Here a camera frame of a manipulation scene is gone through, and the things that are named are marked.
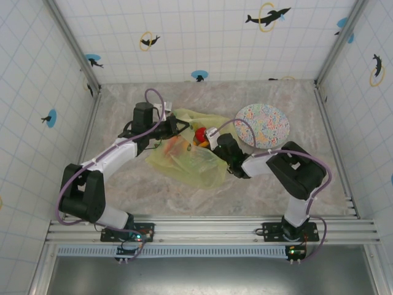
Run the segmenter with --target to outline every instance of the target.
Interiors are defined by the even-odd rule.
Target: round colorful plate
[[[271,149],[283,143],[289,134],[287,116],[274,106],[264,103],[250,104],[236,115],[251,125],[257,139],[257,148]],[[238,136],[252,146],[252,134],[246,124],[235,121]]]

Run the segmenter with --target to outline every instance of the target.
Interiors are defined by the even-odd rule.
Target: red object
[[[204,127],[201,127],[201,128],[198,128],[196,131],[195,131],[195,137],[197,138],[197,140],[200,142],[200,143],[204,143],[205,141],[206,141],[206,137],[204,137],[204,132],[206,131],[206,128],[204,128]]]

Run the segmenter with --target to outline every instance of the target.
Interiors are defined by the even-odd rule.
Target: marble floor
[[[135,103],[144,101],[147,88],[157,89],[173,109],[234,118],[252,103],[267,103],[282,110],[290,122],[287,140],[298,143],[325,161],[333,181],[314,202],[314,214],[346,214],[344,191],[330,150],[311,81],[180,82],[104,85],[85,160],[110,146],[132,119]],[[151,101],[159,101],[154,93]],[[249,146],[242,145],[249,152]],[[155,171],[145,158],[149,151],[126,163],[106,183],[106,200],[133,214],[160,215],[274,215],[283,214],[289,194],[273,174],[252,179],[232,175],[217,189],[201,190]]]

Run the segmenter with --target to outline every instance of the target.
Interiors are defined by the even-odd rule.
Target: metal base plate
[[[298,238],[294,241],[290,241],[284,236],[282,231],[281,222],[265,222],[262,223],[263,237],[265,242],[302,242],[302,238]],[[307,242],[318,242],[318,229],[315,222],[307,222],[304,229],[302,230],[302,235],[307,235]]]
[[[137,232],[141,234],[148,234],[150,231],[150,238],[146,239],[146,243],[152,242],[154,237],[154,223],[135,223],[134,227]],[[134,235],[130,236],[128,232],[116,232],[110,229],[103,229],[101,232],[101,242],[122,242],[127,240],[128,242],[140,242],[137,241]]]

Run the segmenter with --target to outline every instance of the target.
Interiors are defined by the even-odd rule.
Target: yellow ring
[[[274,22],[273,22],[273,26],[272,26],[270,29],[266,30],[266,31],[265,31],[264,29],[262,29],[262,27],[260,26],[260,14],[261,14],[261,12],[262,12],[262,9],[263,9],[265,6],[267,6],[267,5],[270,5],[272,8],[274,8],[274,5],[272,5],[272,3],[266,2],[266,3],[264,3],[264,5],[262,5],[262,6],[260,7],[260,9],[259,9],[259,15],[258,15],[259,30],[260,30],[261,32],[263,32],[263,33],[270,32],[272,29],[274,29],[274,26],[276,25],[276,21],[274,21]]]
[[[370,74],[370,86],[371,86],[371,87],[377,87],[380,83],[382,83],[383,79],[385,78],[385,74],[386,74],[385,67],[384,67],[384,66],[381,66],[381,68],[383,69],[383,74],[382,74],[381,80],[380,80],[377,84],[373,84],[373,82],[372,82],[372,80],[373,80],[373,75],[374,75],[374,73],[376,72],[376,68],[374,68],[374,69],[371,71],[371,74]]]
[[[82,85],[83,85],[85,91],[87,91],[88,88],[85,86],[85,85],[87,85],[87,79],[86,79],[86,77],[84,77],[84,79],[83,79],[83,81],[82,81]]]
[[[147,34],[150,35],[149,46],[148,46],[148,48],[143,49],[143,48],[142,48],[142,39],[143,39],[143,37],[146,36]],[[139,40],[139,48],[140,48],[142,51],[148,51],[148,50],[150,49],[150,47],[152,46],[152,42],[153,42],[153,34],[152,34],[152,32],[147,31],[147,32],[145,32],[145,33],[142,35],[141,40]]]

